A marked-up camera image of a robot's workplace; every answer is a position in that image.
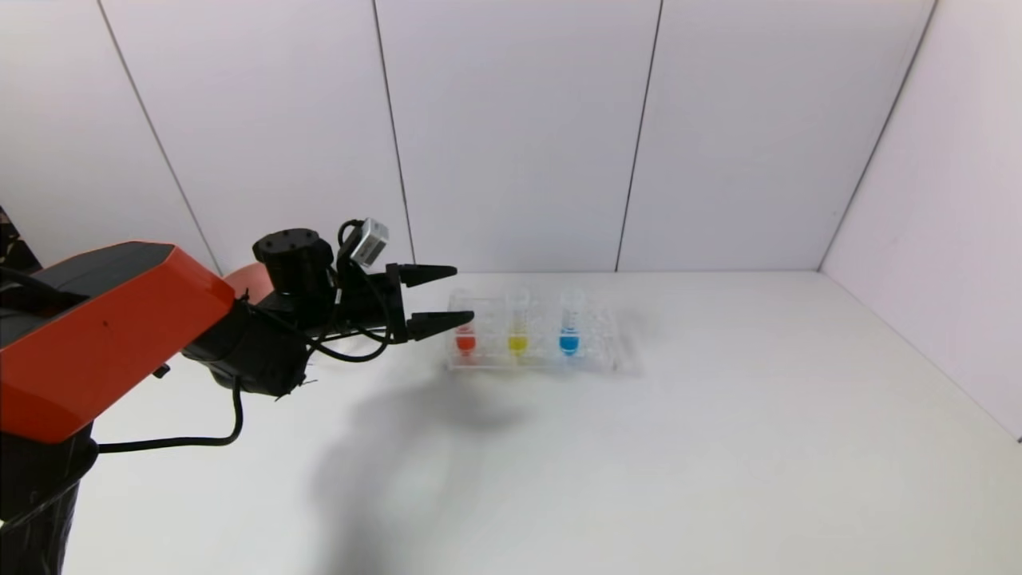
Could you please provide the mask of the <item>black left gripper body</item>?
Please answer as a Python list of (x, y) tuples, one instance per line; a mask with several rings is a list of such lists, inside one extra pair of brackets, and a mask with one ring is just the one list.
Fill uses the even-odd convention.
[(401, 270), (398, 263), (388, 263), (384, 272), (368, 273), (357, 263), (349, 263), (339, 274), (340, 323), (353, 330), (383, 331), (391, 345), (408, 341)]

